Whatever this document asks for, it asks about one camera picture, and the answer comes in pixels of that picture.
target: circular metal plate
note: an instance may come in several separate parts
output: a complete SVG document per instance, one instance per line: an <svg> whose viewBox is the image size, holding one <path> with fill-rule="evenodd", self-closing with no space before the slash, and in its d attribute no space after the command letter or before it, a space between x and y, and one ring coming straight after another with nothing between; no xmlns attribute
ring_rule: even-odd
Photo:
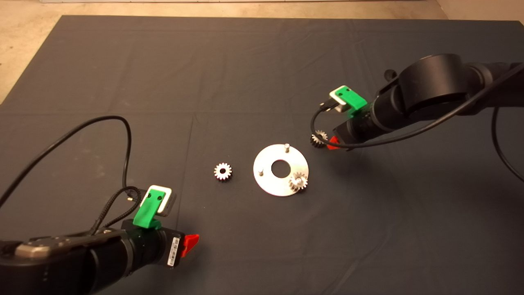
<svg viewBox="0 0 524 295"><path fill-rule="evenodd" d="M289 175L284 178L276 177L271 171L273 163L280 160L287 162L291 168ZM295 193L289 187L289 177L297 172L308 177L308 161L301 152L289 144L274 144L266 147L258 153L253 163L253 175L258 185L268 194L275 196L285 197Z"/></svg>

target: floor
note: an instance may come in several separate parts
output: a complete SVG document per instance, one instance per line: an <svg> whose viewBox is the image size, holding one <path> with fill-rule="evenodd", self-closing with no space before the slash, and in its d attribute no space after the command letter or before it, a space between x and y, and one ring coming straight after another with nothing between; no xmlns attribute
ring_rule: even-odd
<svg viewBox="0 0 524 295"><path fill-rule="evenodd" d="M61 15L190 17L518 19L522 0L286 3L61 3L0 0L0 103Z"/></svg>

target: silver gear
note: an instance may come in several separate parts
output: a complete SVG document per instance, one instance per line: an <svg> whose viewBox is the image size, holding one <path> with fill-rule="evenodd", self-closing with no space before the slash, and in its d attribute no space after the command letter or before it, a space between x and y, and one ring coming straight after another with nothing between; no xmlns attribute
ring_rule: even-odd
<svg viewBox="0 0 524 295"><path fill-rule="evenodd" d="M289 178L289 187L296 193L301 189L305 189L308 185L308 178L300 172L293 173L292 177Z"/></svg>
<svg viewBox="0 0 524 295"><path fill-rule="evenodd" d="M233 169L227 163L220 163L215 167L214 173L217 180L227 181L231 177Z"/></svg>
<svg viewBox="0 0 524 295"><path fill-rule="evenodd" d="M324 140L328 140L328 134L325 133L324 131L322 130L316 130L315 131L316 134L320 135L320 137L322 137ZM310 139L310 142L311 144L315 147L315 148L323 148L326 144L321 142L315 135L311 135L311 139Z"/></svg>

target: round hole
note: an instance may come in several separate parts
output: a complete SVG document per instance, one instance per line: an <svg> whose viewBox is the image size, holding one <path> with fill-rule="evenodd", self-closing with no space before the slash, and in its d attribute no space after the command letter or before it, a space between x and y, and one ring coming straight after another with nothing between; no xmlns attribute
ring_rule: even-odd
<svg viewBox="0 0 524 295"><path fill-rule="evenodd" d="M278 160L271 165L271 171L276 177L284 178L289 176L289 173L291 172L291 167L289 166L288 162L283 160Z"/></svg>

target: sticker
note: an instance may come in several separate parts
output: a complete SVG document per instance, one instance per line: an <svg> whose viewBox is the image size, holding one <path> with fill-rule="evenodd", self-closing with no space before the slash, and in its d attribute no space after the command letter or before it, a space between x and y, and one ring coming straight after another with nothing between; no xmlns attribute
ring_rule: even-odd
<svg viewBox="0 0 524 295"><path fill-rule="evenodd" d="M178 251L178 243L180 242L180 238L173 238L173 242L171 243L171 250L169 251L169 258L167 260L167 265L174 266L174 260L177 257L177 251Z"/></svg>

